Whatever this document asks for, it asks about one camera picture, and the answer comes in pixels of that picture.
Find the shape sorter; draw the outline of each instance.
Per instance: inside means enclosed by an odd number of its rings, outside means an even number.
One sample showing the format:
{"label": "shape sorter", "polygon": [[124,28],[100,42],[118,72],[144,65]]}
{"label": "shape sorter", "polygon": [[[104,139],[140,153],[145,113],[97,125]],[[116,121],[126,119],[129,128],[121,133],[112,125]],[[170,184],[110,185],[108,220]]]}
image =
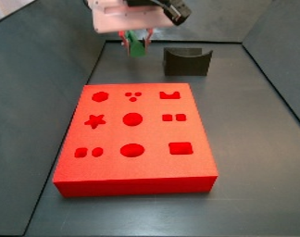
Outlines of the shape sorter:
{"label": "shape sorter", "polygon": [[209,192],[217,177],[189,84],[85,86],[54,174],[65,197]]}

